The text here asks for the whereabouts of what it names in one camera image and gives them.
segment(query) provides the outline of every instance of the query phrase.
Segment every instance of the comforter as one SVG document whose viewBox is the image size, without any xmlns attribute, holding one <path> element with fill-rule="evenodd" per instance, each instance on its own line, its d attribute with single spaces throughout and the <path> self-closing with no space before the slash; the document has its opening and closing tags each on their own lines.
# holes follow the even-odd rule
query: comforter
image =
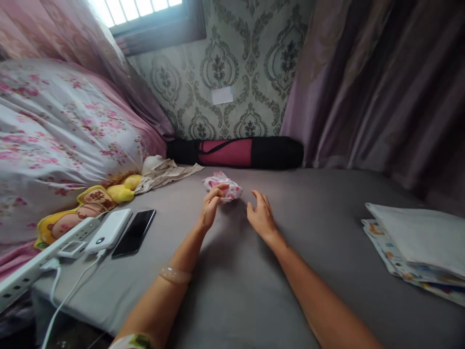
<svg viewBox="0 0 465 349">
<path fill-rule="evenodd" d="M 35 239 L 40 219 L 74 207 L 89 186 L 112 185 L 156 154 L 166 155 L 163 139 L 105 79 L 55 60 L 0 63 L 3 250 Z"/>
</svg>

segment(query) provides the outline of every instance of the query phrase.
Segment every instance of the wall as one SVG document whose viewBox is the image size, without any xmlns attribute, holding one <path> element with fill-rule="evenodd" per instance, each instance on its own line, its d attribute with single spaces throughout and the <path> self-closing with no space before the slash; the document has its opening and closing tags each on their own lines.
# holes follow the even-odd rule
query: wall
<svg viewBox="0 0 465 349">
<path fill-rule="evenodd" d="M 205 40 L 130 57 L 185 139 L 279 135 L 311 0 L 204 0 Z M 233 86 L 232 103 L 211 90 Z"/>
</svg>

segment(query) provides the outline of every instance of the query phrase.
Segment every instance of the wristband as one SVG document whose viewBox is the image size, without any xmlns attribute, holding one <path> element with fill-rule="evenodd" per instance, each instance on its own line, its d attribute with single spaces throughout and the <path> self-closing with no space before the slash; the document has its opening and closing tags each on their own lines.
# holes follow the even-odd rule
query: wristband
<svg viewBox="0 0 465 349">
<path fill-rule="evenodd" d="M 164 267 L 161 272 L 160 276 L 168 281 L 174 282 L 175 284 L 187 284 L 192 280 L 192 274 L 173 269 L 171 267 Z"/>
</svg>

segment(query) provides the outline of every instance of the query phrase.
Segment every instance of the black smartphone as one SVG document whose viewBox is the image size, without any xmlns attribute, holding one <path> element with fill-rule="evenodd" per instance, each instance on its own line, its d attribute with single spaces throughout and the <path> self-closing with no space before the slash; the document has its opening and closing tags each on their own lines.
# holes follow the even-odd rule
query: black smartphone
<svg viewBox="0 0 465 349">
<path fill-rule="evenodd" d="M 145 234 L 147 234 L 155 214 L 155 210 L 143 211 L 136 214 L 113 251 L 111 258 L 136 254 L 142 245 Z"/>
</svg>

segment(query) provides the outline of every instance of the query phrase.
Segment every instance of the person's left hand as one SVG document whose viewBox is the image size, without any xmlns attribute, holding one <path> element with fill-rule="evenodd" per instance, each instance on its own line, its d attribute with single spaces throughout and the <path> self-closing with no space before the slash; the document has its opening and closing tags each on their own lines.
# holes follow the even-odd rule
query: person's left hand
<svg viewBox="0 0 465 349">
<path fill-rule="evenodd" d="M 199 217 L 199 228 L 207 231 L 213 225 L 215 215 L 217 213 L 217 207 L 220 203 L 220 198 L 224 197 L 223 189 L 229 188 L 229 184 L 221 183 L 211 188 L 210 192 L 205 196 L 202 205 L 202 211 Z"/>
</svg>

